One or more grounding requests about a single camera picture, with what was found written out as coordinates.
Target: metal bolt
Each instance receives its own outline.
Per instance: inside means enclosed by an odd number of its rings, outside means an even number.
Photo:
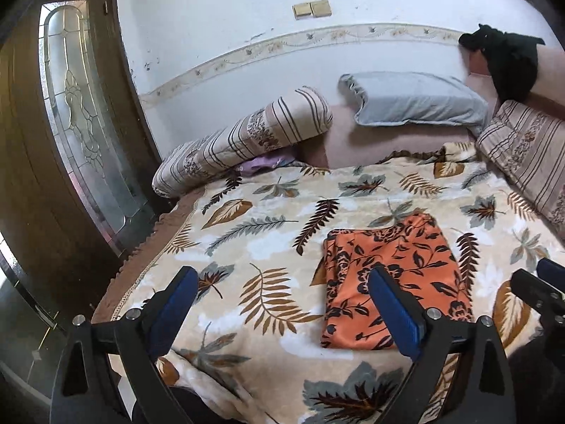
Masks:
[[[478,318],[485,327],[492,327],[494,325],[493,320],[488,316],[481,316]]]
[[[83,314],[78,314],[78,316],[75,316],[75,318],[72,320],[72,324],[75,327],[80,327],[80,325],[82,325],[86,321],[87,321],[87,318],[84,317]]]
[[[128,312],[125,313],[125,318],[128,320],[135,320],[141,315],[141,309],[138,307],[132,307]]]
[[[436,307],[431,307],[431,308],[429,308],[429,309],[426,311],[426,314],[428,315],[428,317],[429,317],[431,320],[440,319],[441,316],[443,315],[443,314],[441,314],[441,311],[440,311],[438,308],[436,308]]]

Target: brown bed skirt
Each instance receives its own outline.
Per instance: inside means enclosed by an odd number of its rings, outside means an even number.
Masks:
[[[92,323],[108,322],[125,293],[135,284],[139,275],[163,250],[176,232],[183,226],[186,218],[194,211],[196,202],[204,194],[204,188],[198,188],[184,195],[177,208],[170,213],[163,213],[153,228],[153,233],[140,244],[109,283],[106,294],[92,315]]]

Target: wooden door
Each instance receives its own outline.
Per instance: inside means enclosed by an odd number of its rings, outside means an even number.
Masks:
[[[168,209],[117,27],[112,0],[38,0],[0,51],[0,231],[62,323]]]

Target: blue gripper pad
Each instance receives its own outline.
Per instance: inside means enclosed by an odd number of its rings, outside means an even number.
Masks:
[[[173,294],[160,310],[146,339],[151,361],[166,355],[179,333],[180,327],[188,314],[198,292],[198,273],[190,266]]]
[[[557,288],[561,292],[565,292],[565,268],[557,263],[542,258],[536,267],[537,275],[541,280]]]
[[[391,332],[398,350],[415,362],[420,356],[423,334],[377,270],[369,274],[368,287],[371,300]]]

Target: gray pillow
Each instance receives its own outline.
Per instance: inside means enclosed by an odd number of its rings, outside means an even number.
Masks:
[[[340,86],[357,102],[360,126],[462,125],[479,135],[487,125],[487,102],[454,77],[367,72],[343,75]]]

